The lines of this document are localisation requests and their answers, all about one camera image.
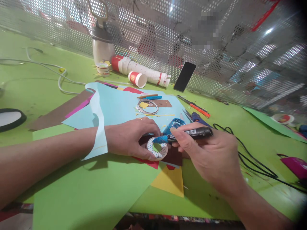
green table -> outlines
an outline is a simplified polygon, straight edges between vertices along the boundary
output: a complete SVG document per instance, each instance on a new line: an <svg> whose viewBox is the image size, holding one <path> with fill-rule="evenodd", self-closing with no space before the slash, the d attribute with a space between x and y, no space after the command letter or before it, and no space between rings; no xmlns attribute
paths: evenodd
<svg viewBox="0 0 307 230"><path fill-rule="evenodd" d="M68 77L74 81L95 81L96 70L93 68L93 59L78 55L50 44L41 43L29 38L0 31L0 56L26 60L25 47L35 47L44 51L43 54L32 55L34 60L58 64L68 70ZM121 74L111 73L108 79L119 82L128 82L128 78ZM0 133L0 146L29 142L32 133L26 126L65 101L72 95L60 92L57 86L58 75L36 64L18 66L0 65L0 83L4 93L0 97L0 108L16 108L22 110L28 117L20 127ZM81 92L84 87L65 81L62 87L67 91ZM147 84L144 89L162 90L167 94L178 94L169 86L168 89ZM233 129L249 149L261 162L278 174L280 179L295 182L297 178L284 166L276 153L295 156L307 160L307 145L285 137L268 126L265 126L251 114L237 105L224 105L215 99L206 98L189 91L180 93L190 101L205 107L211 114L207 120L209 124L218 123ZM255 189L270 204L286 216L294 219L297 216L304 195L290 189L273 179L267 179L252 174L249 176L246 169L243 175L249 185ZM219 197L219 194L205 181L200 179L190 160L184 160L183 166L185 197L180 198L154 187L149 187L138 201L131 207L132 212L169 214L180 216L194 216L213 219L238 220L228 204ZM25 192L19 200L33 202L35 186Z"/></svg>

hand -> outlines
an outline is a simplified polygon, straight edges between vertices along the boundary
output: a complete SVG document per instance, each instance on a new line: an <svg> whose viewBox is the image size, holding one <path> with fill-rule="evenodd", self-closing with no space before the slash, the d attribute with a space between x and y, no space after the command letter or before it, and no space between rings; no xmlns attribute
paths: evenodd
<svg viewBox="0 0 307 230"><path fill-rule="evenodd" d="M198 173L222 195L234 196L247 187L239 164L238 144L234 135L212 129L213 136L208 139L195 140L184 131L203 127L194 122L178 129L171 128L178 142L174 147L186 151Z"/></svg>
<svg viewBox="0 0 307 230"><path fill-rule="evenodd" d="M160 136L160 129L154 120L148 117L137 118L119 125L106 126L105 132L109 152L151 161L157 160L154 154L138 143L147 133Z"/></svg>

metal mesh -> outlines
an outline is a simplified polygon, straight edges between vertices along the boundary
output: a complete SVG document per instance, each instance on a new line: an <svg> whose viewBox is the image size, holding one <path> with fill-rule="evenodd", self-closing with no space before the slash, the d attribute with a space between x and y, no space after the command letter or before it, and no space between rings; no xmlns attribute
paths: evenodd
<svg viewBox="0 0 307 230"><path fill-rule="evenodd" d="M101 2L90 2L106 16ZM305 87L304 25L287 1L110 0L107 6L116 53L168 73L171 82L184 61L194 63L190 90L270 112ZM0 0L3 27L90 56L95 22L86 0ZM307 99L299 101L282 109L304 119Z"/></svg>

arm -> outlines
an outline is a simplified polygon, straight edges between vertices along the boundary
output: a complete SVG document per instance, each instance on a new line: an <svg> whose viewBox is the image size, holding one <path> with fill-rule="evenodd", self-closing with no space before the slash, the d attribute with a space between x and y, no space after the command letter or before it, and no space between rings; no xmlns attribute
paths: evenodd
<svg viewBox="0 0 307 230"><path fill-rule="evenodd" d="M96 127L81 129L0 148L0 210L48 174L89 154L95 143L96 131ZM105 132L109 152L156 159L150 151L138 144L139 139L146 133L160 135L160 130L153 120L142 118L106 126Z"/></svg>
<svg viewBox="0 0 307 230"><path fill-rule="evenodd" d="M292 222L267 203L245 182L239 164L235 136L213 129L213 137L198 144L183 130L203 126L192 123L171 129L180 152L187 152L202 176L222 195L246 229L289 229Z"/></svg>

smartphone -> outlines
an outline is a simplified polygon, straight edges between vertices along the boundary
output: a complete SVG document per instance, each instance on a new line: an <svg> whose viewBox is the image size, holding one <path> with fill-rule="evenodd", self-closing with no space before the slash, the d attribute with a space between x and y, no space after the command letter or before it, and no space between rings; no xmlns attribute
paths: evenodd
<svg viewBox="0 0 307 230"><path fill-rule="evenodd" d="M188 85L195 69L196 65L190 62L185 62L174 85L174 89L183 92Z"/></svg>

